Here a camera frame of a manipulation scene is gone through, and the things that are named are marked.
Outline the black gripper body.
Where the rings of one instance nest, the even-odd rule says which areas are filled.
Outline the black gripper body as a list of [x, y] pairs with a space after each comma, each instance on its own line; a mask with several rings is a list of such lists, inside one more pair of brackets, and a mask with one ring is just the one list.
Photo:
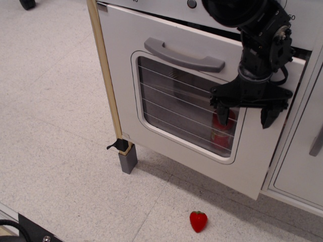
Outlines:
[[251, 107], [266, 110], [287, 109], [293, 92], [271, 81], [252, 82], [237, 76], [234, 80], [212, 87], [210, 105], [218, 108]]

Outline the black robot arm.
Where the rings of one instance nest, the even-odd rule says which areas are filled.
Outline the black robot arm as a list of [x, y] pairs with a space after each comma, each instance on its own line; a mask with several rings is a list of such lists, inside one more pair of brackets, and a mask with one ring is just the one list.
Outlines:
[[290, 18], [277, 1], [203, 1], [219, 24], [237, 28], [243, 46], [238, 76], [211, 89], [210, 104], [226, 126], [232, 107], [261, 109], [261, 125], [269, 128], [288, 108], [292, 91], [282, 88], [292, 62]]

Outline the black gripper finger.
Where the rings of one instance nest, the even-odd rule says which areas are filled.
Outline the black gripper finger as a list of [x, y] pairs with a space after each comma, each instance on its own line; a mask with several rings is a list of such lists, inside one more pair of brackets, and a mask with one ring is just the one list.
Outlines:
[[223, 105], [218, 104], [217, 106], [217, 115], [218, 115], [218, 120], [219, 123], [222, 126], [226, 126], [228, 124], [228, 119], [229, 119], [229, 108], [225, 107]]
[[277, 119], [280, 112], [281, 111], [277, 108], [274, 108], [274, 109], [263, 108], [261, 110], [261, 116], [260, 116], [262, 128], [263, 129], [269, 128]]

